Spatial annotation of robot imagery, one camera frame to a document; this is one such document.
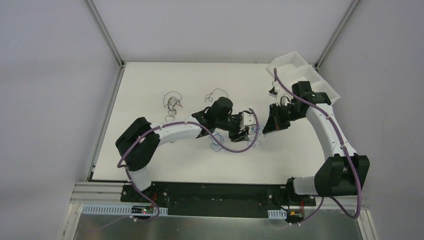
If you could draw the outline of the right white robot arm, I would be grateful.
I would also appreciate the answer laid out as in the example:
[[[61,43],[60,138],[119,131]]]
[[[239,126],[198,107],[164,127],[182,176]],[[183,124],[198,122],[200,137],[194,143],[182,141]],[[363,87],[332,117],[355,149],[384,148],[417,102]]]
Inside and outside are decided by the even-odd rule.
[[[313,91],[309,81],[293,84],[290,94],[291,99],[283,101],[279,96],[269,105],[263,134],[288,129],[291,122],[307,119],[318,137],[325,162],[313,176],[288,179],[289,188],[283,192],[284,200],[296,205],[304,195],[324,198],[360,195],[370,160],[366,155],[359,155],[346,140],[328,94]]]

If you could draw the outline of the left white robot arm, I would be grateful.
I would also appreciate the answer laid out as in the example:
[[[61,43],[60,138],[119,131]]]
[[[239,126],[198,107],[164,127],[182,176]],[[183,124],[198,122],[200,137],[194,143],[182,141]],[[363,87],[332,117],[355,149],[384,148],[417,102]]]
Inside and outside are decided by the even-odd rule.
[[[145,117],[139,117],[115,141],[121,157],[117,167],[125,169],[128,180],[135,185],[134,197],[144,203],[153,195],[147,166],[158,147],[179,140],[212,136],[217,129],[226,131],[233,143],[248,141],[249,131],[256,125],[253,109],[234,114],[233,102],[227,97],[220,97],[211,106],[183,120],[153,124]]]

